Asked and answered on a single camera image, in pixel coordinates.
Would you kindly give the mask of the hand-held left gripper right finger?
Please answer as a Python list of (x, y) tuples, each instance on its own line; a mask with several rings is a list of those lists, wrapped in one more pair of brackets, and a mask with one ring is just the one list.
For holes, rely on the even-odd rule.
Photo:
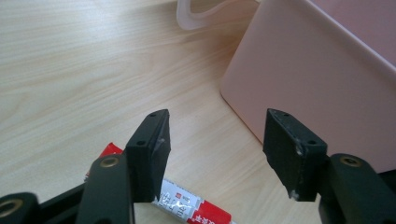
[(293, 115), (267, 110), (263, 153), (291, 199), (319, 200), (322, 224), (396, 224), (396, 170), (378, 174), (359, 157), (329, 156)]

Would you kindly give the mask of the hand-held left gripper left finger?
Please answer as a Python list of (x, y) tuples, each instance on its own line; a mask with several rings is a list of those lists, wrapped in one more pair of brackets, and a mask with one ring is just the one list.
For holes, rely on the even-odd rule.
[(134, 205), (160, 197), (171, 150), (169, 111), (148, 114), (121, 154), (94, 161), (76, 224), (135, 224)]

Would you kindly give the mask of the red and white stick sachet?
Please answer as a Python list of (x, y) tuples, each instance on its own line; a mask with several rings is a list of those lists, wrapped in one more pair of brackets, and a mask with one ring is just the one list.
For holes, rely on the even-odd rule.
[[(146, 199), (186, 224), (236, 224), (232, 215), (199, 196), (164, 179), (161, 193)], [(134, 181), (127, 175), (127, 158), (108, 144), (92, 164), (83, 193), (77, 224), (135, 224)]]

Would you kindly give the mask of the pink plastic bin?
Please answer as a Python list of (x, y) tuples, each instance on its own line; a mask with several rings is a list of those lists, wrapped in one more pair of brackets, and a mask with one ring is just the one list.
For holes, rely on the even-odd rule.
[(292, 114), (330, 154), (396, 169), (396, 0), (262, 0), (220, 84), (258, 137)]

